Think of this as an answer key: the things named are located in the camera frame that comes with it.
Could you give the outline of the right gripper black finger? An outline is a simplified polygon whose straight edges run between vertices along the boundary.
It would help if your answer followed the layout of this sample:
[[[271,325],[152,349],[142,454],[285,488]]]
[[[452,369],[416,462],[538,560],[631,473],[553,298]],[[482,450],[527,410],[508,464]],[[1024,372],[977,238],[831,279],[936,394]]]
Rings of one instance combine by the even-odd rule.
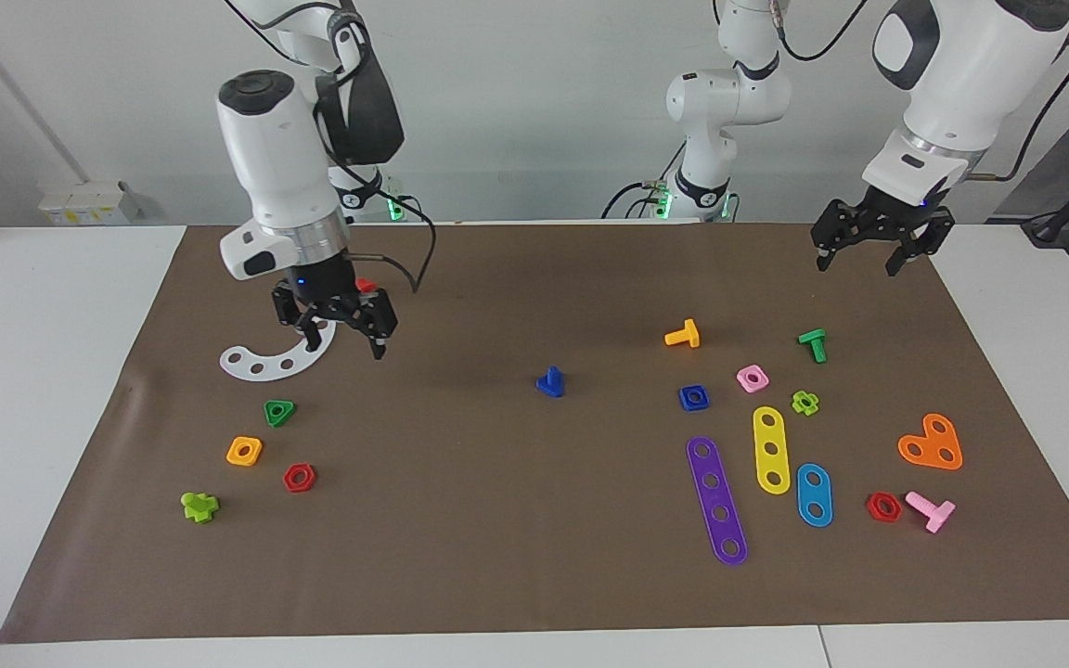
[[[386,354],[387,342],[394,333],[398,317],[389,291],[373,290],[359,295],[359,305],[354,312],[354,330],[365,335],[374,360]]]
[[[305,349],[314,353],[321,346],[322,338],[315,322],[316,309],[301,310],[292,288],[272,288],[272,302],[280,325],[292,327],[305,339]]]

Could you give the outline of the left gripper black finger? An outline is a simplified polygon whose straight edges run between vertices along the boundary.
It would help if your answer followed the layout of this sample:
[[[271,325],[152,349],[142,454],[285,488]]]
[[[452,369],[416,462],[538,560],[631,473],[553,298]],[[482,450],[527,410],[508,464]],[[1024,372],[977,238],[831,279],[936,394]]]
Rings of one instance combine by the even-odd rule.
[[[900,216],[892,221],[898,247],[885,264],[886,274],[895,277],[907,263],[921,255],[934,255],[955,226],[950,209],[920,209],[918,215]]]
[[[811,228],[816,247],[816,267],[827,271],[840,250],[856,245],[856,207],[842,199],[832,199]]]

